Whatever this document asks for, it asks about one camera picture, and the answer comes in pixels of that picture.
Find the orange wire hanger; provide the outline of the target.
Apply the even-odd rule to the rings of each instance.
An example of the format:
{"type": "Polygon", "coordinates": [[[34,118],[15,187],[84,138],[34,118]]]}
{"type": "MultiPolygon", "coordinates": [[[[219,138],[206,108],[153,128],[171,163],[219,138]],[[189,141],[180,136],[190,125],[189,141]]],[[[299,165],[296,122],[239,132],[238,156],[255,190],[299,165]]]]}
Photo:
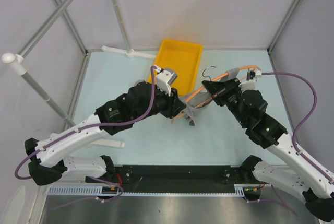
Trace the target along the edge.
{"type": "Polygon", "coordinates": [[[223,98],[227,97],[232,99],[233,104],[236,104],[242,92],[255,89],[257,79],[261,76],[262,72],[258,66],[247,65],[228,70],[213,79],[204,80],[200,88],[181,97],[186,108],[173,117],[171,122],[184,118],[188,120],[189,125],[195,125],[195,118],[210,103],[216,102],[219,106],[224,106],[223,98]]]}

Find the grey tank top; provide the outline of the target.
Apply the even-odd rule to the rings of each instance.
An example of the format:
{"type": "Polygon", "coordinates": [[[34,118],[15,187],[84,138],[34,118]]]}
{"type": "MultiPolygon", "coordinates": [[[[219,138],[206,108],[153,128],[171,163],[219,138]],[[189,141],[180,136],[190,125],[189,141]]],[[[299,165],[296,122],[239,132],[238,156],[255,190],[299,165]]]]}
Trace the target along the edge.
{"type": "MultiPolygon", "coordinates": [[[[228,81],[236,78],[239,72],[239,68],[233,68],[226,71],[224,74],[211,79],[211,81],[228,81]]],[[[196,91],[180,97],[180,100],[186,104],[186,108],[178,115],[172,117],[172,123],[178,118],[184,118],[190,126],[195,126],[195,117],[197,117],[212,101],[212,96],[209,92],[204,91],[204,89],[205,88],[202,86],[196,91]]]]}

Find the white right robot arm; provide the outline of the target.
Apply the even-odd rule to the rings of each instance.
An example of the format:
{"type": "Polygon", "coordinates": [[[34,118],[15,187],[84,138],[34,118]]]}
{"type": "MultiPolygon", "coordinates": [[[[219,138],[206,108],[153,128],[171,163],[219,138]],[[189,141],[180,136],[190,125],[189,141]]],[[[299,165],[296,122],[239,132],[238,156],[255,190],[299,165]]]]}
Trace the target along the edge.
{"type": "Polygon", "coordinates": [[[266,113],[267,101],[260,91],[243,90],[236,78],[202,82],[218,106],[226,106],[248,138],[286,163],[293,173],[273,168],[249,156],[242,164],[241,178],[247,183],[266,182],[300,200],[316,218],[333,221],[333,173],[293,142],[292,135],[266,113]]]}

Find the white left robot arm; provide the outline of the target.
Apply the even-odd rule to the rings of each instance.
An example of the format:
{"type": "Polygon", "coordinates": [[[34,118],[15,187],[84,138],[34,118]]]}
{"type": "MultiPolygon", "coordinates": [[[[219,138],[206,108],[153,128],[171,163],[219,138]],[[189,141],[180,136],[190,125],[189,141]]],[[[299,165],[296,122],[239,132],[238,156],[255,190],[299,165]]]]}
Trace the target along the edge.
{"type": "Polygon", "coordinates": [[[49,185],[59,180],[92,182],[93,178],[109,182],[116,173],[109,156],[92,159],[71,154],[92,142],[130,129],[135,122],[147,117],[161,114],[171,119],[185,107],[176,89],[173,88],[168,95],[151,83],[139,82],[127,93],[106,102],[86,120],[59,135],[48,140],[26,140],[29,174],[37,185],[49,185]]]}

